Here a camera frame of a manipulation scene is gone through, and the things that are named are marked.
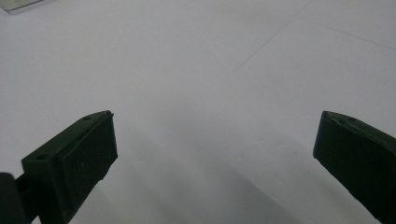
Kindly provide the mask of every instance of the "white surface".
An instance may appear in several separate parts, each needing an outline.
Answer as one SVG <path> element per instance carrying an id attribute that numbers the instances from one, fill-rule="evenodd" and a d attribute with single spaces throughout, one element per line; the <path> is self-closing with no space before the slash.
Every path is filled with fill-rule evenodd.
<path id="1" fill-rule="evenodd" d="M 322 110 L 396 135 L 392 11 L 58 0 L 0 14 L 0 170 L 22 174 L 29 152 L 110 109 L 120 157 L 72 223 L 378 223 L 312 148 Z"/>

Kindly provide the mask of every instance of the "white tabletop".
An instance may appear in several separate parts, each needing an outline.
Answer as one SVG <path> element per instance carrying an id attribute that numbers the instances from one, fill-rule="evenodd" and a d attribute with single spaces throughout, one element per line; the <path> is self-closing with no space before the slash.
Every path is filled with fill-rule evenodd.
<path id="1" fill-rule="evenodd" d="M 0 14 L 0 171 L 109 109 L 71 223 L 378 223 L 312 156 L 330 110 L 396 136 L 392 0 L 57 0 Z"/>

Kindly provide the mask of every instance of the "screw hole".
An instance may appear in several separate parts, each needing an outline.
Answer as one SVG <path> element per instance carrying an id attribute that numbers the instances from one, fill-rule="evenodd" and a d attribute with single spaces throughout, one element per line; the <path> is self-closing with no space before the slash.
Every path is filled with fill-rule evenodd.
<path id="1" fill-rule="evenodd" d="M 41 154 L 41 155 L 37 156 L 37 159 L 39 161 L 43 161 L 43 160 L 46 160 L 48 157 L 49 157 L 48 154 Z"/>

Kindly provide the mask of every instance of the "black plastic part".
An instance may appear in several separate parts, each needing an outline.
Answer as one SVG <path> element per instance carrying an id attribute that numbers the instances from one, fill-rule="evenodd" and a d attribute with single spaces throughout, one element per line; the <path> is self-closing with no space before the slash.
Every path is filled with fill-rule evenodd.
<path id="1" fill-rule="evenodd" d="M 396 139 L 324 111 L 314 157 L 382 223 L 396 223 Z"/>
<path id="2" fill-rule="evenodd" d="M 0 223 L 67 224 L 118 157 L 113 114 L 79 119 L 21 162 L 14 180 L 0 174 Z"/>

